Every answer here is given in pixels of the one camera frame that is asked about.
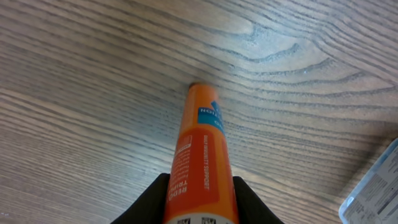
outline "orange tube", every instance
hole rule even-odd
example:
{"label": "orange tube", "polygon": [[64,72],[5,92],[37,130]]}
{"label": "orange tube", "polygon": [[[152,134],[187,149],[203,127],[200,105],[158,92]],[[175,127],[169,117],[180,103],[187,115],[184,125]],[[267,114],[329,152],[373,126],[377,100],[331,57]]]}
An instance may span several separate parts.
{"label": "orange tube", "polygon": [[167,189],[166,224],[238,223],[216,90],[189,89]]}

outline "wooden table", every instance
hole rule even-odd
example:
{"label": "wooden table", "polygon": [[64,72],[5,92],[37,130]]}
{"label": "wooden table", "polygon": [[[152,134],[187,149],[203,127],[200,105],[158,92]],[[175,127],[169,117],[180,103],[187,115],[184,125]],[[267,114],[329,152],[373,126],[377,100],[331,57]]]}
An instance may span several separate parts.
{"label": "wooden table", "polygon": [[0,1],[0,223],[109,223],[169,172],[188,84],[286,223],[398,136],[395,0]]}

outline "wood grain pattern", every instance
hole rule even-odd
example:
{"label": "wood grain pattern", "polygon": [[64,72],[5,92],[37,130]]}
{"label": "wood grain pattern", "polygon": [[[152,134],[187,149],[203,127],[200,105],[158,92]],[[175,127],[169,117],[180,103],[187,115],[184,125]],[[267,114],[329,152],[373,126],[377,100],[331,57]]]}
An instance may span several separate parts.
{"label": "wood grain pattern", "polygon": [[338,207],[398,136],[395,0],[0,1],[0,223],[109,223],[169,172],[192,81],[286,223]]}

